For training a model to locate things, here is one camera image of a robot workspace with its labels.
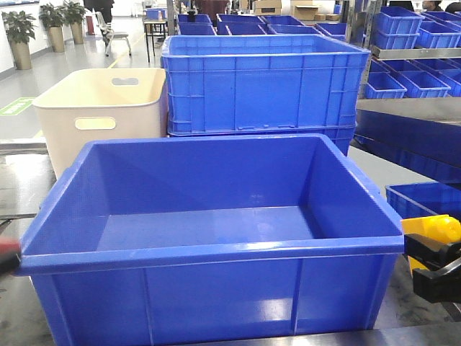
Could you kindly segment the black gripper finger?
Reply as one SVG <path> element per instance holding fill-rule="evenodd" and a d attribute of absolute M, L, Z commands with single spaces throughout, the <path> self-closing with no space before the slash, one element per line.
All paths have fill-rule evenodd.
<path fill-rule="evenodd" d="M 405 254 L 428 269 L 441 269 L 460 258 L 460 242 L 444 244 L 420 234 L 406 234 Z"/>
<path fill-rule="evenodd" d="M 0 275 L 7 275 L 14 272 L 20 265 L 19 252 L 5 252 L 1 253 L 0 260 Z"/>
<path fill-rule="evenodd" d="M 413 292 L 430 303 L 460 303 L 460 259 L 435 270 L 415 269 Z"/>

